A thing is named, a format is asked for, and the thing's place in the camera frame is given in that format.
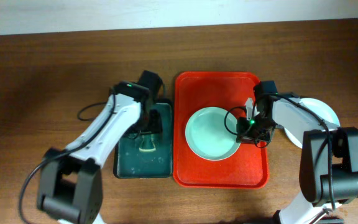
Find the yellow green sponge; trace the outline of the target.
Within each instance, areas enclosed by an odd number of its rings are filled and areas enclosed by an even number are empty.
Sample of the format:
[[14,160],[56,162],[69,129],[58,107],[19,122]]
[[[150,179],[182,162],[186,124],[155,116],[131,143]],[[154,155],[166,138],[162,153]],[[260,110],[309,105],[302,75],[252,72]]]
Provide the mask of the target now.
[[154,152],[156,151],[155,143],[153,137],[142,137],[142,142],[139,145],[140,152]]

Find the pale green plate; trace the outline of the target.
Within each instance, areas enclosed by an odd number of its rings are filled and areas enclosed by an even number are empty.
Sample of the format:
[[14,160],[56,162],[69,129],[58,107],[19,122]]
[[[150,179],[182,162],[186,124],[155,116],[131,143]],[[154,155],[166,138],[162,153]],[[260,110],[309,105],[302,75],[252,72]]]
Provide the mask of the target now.
[[185,139],[198,157],[209,161],[225,160],[240,146],[234,134],[236,124],[235,116],[222,108],[202,108],[189,118]]

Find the light blue plate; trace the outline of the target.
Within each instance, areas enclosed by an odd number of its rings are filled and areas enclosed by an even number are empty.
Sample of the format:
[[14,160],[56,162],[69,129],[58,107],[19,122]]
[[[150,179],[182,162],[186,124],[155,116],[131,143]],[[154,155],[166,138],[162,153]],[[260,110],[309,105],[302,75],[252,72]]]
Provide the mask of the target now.
[[[312,110],[314,113],[316,113],[322,119],[324,119],[330,123],[333,123],[337,126],[340,126],[340,121],[339,121],[337,114],[325,102],[314,99],[314,98],[302,98],[300,100],[300,103],[304,104],[305,107]],[[299,148],[302,148],[302,143],[299,140],[297,140],[297,138],[288,129],[285,128],[284,132],[287,135],[288,139],[294,145],[296,145]]]

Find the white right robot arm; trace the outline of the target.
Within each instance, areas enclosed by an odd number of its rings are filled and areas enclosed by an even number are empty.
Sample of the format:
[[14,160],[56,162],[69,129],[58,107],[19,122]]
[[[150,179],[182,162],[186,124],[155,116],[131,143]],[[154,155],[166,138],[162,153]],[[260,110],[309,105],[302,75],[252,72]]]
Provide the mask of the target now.
[[301,191],[270,222],[319,223],[358,198],[358,129],[323,119],[294,94],[279,94],[272,80],[256,84],[253,93],[237,120],[236,141],[263,148],[281,127],[302,143]]

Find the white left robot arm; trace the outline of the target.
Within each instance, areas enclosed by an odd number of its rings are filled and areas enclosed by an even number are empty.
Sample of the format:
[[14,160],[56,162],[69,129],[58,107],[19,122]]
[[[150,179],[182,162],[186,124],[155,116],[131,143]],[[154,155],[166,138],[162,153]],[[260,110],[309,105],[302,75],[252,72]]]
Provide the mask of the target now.
[[90,126],[39,164],[37,208],[60,223],[103,223],[101,170],[114,154],[118,178],[172,173],[172,107],[161,79],[120,82]]

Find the red plastic tray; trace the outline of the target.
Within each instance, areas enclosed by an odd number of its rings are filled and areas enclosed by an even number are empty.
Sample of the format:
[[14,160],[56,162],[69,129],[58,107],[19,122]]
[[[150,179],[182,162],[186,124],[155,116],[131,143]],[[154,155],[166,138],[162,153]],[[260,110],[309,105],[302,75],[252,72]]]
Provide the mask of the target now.
[[229,110],[253,97],[259,79],[249,72],[183,72],[175,80],[173,178],[184,187],[260,189],[269,179],[267,148],[242,144],[227,159],[197,156],[185,139],[185,126],[200,109]]

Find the dark green water basin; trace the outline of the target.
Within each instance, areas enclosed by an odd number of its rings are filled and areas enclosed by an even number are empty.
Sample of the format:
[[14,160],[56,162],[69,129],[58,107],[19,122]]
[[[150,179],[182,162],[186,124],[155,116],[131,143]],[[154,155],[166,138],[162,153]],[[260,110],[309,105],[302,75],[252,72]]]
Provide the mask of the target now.
[[[162,117],[159,134],[139,134],[128,130],[114,153],[113,173],[119,179],[166,178],[173,172],[173,106],[169,99],[157,100],[151,109]],[[140,152],[142,137],[153,137],[156,151]]]

